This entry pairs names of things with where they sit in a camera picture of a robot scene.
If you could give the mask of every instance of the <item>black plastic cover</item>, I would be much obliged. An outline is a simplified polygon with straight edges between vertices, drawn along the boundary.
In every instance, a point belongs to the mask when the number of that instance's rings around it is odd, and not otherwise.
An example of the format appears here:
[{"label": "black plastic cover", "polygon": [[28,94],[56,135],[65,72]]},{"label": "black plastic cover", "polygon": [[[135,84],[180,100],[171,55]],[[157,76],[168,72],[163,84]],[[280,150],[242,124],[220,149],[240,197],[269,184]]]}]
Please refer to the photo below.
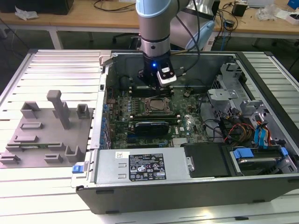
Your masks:
[{"label": "black plastic cover", "polygon": [[238,176],[225,143],[184,144],[186,157],[191,157],[195,170],[191,178]]}]

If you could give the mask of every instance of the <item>open computer chassis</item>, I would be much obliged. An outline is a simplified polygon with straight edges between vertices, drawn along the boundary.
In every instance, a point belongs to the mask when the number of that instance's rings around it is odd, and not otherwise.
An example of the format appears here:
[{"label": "open computer chassis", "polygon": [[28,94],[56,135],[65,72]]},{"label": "open computer chassis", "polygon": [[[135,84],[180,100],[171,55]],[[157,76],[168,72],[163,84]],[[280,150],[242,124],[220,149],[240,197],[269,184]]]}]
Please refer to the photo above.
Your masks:
[{"label": "open computer chassis", "polygon": [[157,94],[136,77],[142,54],[103,51],[92,147],[73,168],[78,195],[109,214],[268,202],[299,188],[299,130],[256,71],[275,65],[269,57],[202,53]]}]

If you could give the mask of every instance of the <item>white paper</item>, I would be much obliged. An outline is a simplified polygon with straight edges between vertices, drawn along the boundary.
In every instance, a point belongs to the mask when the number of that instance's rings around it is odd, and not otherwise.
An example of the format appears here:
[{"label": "white paper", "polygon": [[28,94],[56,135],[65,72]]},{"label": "white paper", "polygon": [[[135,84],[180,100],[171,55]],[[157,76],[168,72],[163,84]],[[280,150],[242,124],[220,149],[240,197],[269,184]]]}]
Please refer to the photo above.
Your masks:
[{"label": "white paper", "polygon": [[276,13],[276,17],[285,20],[291,13],[287,12],[285,10],[280,10],[278,13]]},{"label": "white paper", "polygon": [[115,152],[116,159],[127,159],[129,158],[130,152]]},{"label": "white paper", "polygon": [[14,13],[16,16],[18,16],[19,18],[21,18],[22,20],[30,20],[30,19],[36,19],[38,18],[38,15],[36,12],[32,11],[32,12],[27,12],[27,11],[23,11],[20,10],[19,8],[17,8],[15,6],[15,10],[16,12]]}]

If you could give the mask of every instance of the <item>white label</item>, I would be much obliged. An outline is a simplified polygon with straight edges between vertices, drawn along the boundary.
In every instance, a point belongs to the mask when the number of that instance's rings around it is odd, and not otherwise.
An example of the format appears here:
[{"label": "white label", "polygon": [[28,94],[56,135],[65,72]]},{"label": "white label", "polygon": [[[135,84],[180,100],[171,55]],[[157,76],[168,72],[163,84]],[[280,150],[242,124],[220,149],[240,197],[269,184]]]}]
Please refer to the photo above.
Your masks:
[{"label": "white label", "polygon": [[130,152],[115,152],[116,159],[128,159]]},{"label": "white label", "polygon": [[156,173],[157,174],[157,176],[165,176],[165,173],[164,172],[162,172],[162,173]]},{"label": "white label", "polygon": [[170,72],[170,68],[169,67],[162,68],[162,72],[163,73]]}]

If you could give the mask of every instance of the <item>blue latch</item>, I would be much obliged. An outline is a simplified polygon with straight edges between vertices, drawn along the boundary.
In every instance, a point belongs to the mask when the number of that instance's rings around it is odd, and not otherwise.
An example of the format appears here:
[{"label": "blue latch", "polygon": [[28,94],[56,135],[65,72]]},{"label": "blue latch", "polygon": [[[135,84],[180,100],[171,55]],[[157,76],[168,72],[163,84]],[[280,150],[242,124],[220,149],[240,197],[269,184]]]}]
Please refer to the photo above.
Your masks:
[{"label": "blue latch", "polygon": [[280,151],[284,156],[287,156],[289,154],[285,147],[281,147]]},{"label": "blue latch", "polygon": [[84,173],[83,169],[84,169],[84,165],[82,165],[82,166],[74,165],[71,172],[73,174],[82,174],[82,173]]},{"label": "blue latch", "polygon": [[250,148],[237,148],[233,153],[236,159],[254,157]]}]

